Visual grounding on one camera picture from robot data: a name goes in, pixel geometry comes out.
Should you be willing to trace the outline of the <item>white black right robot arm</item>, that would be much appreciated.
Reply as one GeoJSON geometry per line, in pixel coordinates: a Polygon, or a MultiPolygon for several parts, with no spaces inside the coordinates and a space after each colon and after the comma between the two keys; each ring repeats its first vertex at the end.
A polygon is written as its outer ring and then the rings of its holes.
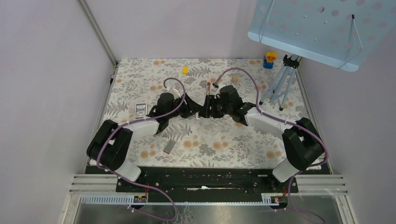
{"type": "Polygon", "coordinates": [[[256,104],[243,102],[232,85],[217,86],[211,90],[207,83],[205,102],[198,116],[219,119],[230,116],[234,122],[258,128],[281,139],[286,158],[272,171],[279,182],[285,182],[300,171],[306,170],[325,152],[321,138],[308,118],[301,118],[295,123],[273,115],[264,115],[256,104]]]}

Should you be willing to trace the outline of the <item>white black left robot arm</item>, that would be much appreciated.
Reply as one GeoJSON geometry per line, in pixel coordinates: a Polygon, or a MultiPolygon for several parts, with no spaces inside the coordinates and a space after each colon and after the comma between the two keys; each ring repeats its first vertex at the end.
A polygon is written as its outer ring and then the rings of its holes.
{"type": "Polygon", "coordinates": [[[110,119],[105,120],[87,148],[86,154],[107,170],[111,170],[130,181],[136,181],[141,169],[127,159],[127,152],[132,140],[161,133],[169,124],[169,120],[180,116],[188,118],[203,109],[188,95],[175,98],[171,93],[162,93],[157,104],[141,122],[122,127],[111,138],[114,142],[107,144],[100,159],[101,148],[119,124],[110,119]]]}

